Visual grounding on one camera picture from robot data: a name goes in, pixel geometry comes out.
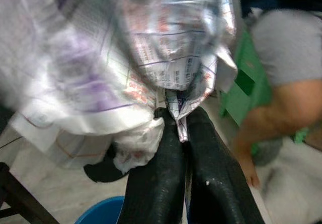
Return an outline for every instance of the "floor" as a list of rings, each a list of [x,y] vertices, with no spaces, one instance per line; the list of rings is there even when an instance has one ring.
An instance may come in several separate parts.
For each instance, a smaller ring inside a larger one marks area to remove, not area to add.
[[[203,108],[225,143],[237,126],[218,116],[219,102],[209,98]],[[8,128],[0,146],[19,137]],[[0,161],[48,209],[61,224],[72,224],[93,204],[111,196],[124,195],[126,178],[114,183],[94,183],[83,170],[56,167],[23,138],[0,149]],[[278,158],[258,168],[261,189],[252,193],[266,224],[313,224],[322,218],[322,154],[305,145],[284,139]],[[27,223],[19,215],[0,219],[0,224]]]

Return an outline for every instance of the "blue plastic tub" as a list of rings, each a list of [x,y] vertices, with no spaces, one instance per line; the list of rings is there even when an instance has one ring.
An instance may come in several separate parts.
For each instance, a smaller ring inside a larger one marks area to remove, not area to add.
[[[124,196],[102,200],[81,215],[75,224],[116,224],[123,200]]]

